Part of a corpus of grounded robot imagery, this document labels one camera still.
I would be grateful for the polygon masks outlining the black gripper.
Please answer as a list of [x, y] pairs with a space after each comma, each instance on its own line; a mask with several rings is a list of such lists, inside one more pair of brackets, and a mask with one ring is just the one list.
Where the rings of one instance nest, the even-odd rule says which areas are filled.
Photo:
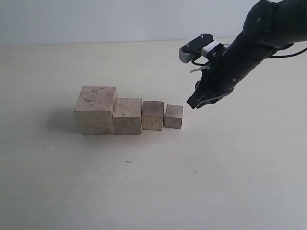
[[187, 104], [192, 109], [200, 109], [217, 103], [273, 51], [273, 47], [251, 42], [240, 33], [219, 62], [202, 72], [202, 78], [187, 99]]

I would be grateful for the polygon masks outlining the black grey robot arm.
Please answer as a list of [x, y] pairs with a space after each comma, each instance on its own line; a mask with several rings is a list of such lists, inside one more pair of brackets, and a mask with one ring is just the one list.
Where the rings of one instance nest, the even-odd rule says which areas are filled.
[[199, 109], [228, 96], [255, 67], [276, 53], [307, 39], [305, 0], [258, 1], [248, 12], [243, 29], [229, 45], [201, 34], [179, 50], [183, 63], [202, 72], [187, 104]]

